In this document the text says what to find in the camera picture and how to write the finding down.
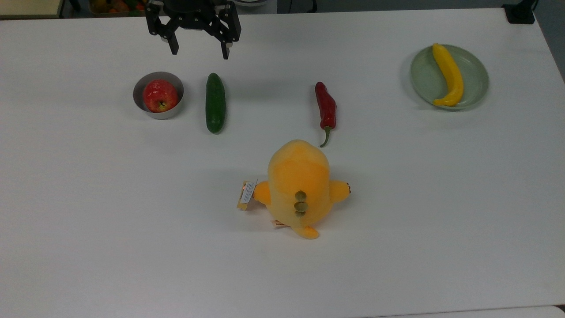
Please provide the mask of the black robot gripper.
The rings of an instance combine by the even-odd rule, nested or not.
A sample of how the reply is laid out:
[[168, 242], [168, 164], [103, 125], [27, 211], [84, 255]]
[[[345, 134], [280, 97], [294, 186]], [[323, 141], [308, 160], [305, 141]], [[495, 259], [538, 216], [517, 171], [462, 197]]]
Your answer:
[[[169, 17], [163, 24], [160, 13]], [[145, 4], [145, 17], [149, 34], [167, 42], [171, 53], [178, 53], [176, 30], [212, 30], [221, 44], [224, 60], [230, 48], [240, 40], [241, 24], [235, 4], [230, 0], [159, 0], [158, 4]]]

